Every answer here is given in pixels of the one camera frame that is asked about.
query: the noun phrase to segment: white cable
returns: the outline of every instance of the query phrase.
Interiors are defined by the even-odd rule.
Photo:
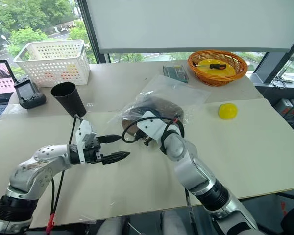
[[[143,234],[143,233],[141,233],[140,231],[138,231],[137,229],[135,229],[133,225],[131,225],[130,223],[128,223],[128,224],[129,224],[129,226],[131,226],[132,229],[134,229],[139,235],[142,235],[142,234]]]

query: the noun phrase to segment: yellow plate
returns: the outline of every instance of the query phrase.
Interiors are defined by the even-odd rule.
[[[219,77],[228,77],[228,76],[234,76],[235,75],[235,69],[229,65],[229,63],[224,62],[222,60],[216,60],[216,59],[205,59],[198,63],[198,65],[210,65],[210,64],[226,64],[226,68],[223,70],[218,69],[211,69],[209,67],[197,67],[198,70],[214,76]]]

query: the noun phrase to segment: black device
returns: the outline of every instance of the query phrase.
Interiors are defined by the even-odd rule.
[[[46,102],[46,96],[38,90],[36,84],[29,77],[15,81],[14,88],[20,105],[25,109],[31,109]]]

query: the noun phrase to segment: table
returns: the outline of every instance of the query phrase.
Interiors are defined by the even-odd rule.
[[[132,100],[154,75],[162,73],[164,63],[179,62],[91,65],[89,84],[79,86],[78,90],[84,102],[93,103],[93,106],[88,106],[89,112],[85,119],[96,127],[98,134],[121,132],[120,125],[116,123],[106,125],[108,120],[117,113],[115,111]],[[187,138],[197,146],[200,156],[220,181],[238,197],[294,188],[294,147],[291,151],[283,148],[290,142],[294,146],[294,132],[262,98],[252,83],[244,77],[227,86],[216,88],[198,82],[191,73],[189,77],[190,84],[210,91],[211,95],[202,110],[197,110],[196,117],[202,122],[185,126]],[[126,87],[130,87],[131,92],[124,92]],[[12,97],[9,109],[0,120],[0,197],[7,187],[9,173],[18,163],[29,159],[44,145],[64,144],[68,141],[73,120],[50,98],[49,91],[50,88],[43,89],[48,99],[46,105],[28,111],[16,111],[18,106],[13,104],[15,97]],[[240,118],[223,125],[222,120],[210,115],[220,105],[215,102],[230,100],[241,100],[236,101],[241,110]],[[256,115],[257,111],[266,112],[266,115]],[[247,129],[247,139],[242,142],[245,127],[249,126],[244,125],[242,120],[253,116],[256,118],[250,119],[250,125],[256,128]],[[260,118],[264,123],[258,125]],[[277,134],[271,134],[271,129],[277,125],[280,132],[287,137],[280,138]],[[235,131],[231,130],[240,131],[240,135],[235,135]],[[258,138],[273,138],[276,147],[272,151],[272,146],[268,146],[266,142],[252,138],[258,131],[263,132],[263,136]],[[213,141],[217,148],[211,152]],[[228,148],[236,141],[242,146]],[[102,146],[104,154],[115,151],[131,151],[131,155],[114,164],[77,165],[66,172],[56,224],[186,206],[183,187],[174,176],[173,162],[156,146],[146,150],[142,143],[127,145],[121,141]],[[50,198],[49,185],[38,203],[32,227],[47,224]],[[194,197],[191,200],[193,204],[198,204]]]

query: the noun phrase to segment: clear plastic bag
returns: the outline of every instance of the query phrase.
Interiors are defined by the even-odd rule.
[[[141,90],[133,102],[126,105],[110,122],[122,123],[123,128],[126,128],[149,110],[157,116],[168,118],[173,118],[178,113],[180,121],[187,124],[193,118],[194,110],[198,109],[209,95],[208,91],[157,75]],[[128,133],[133,135],[136,131],[137,127],[132,126]]]

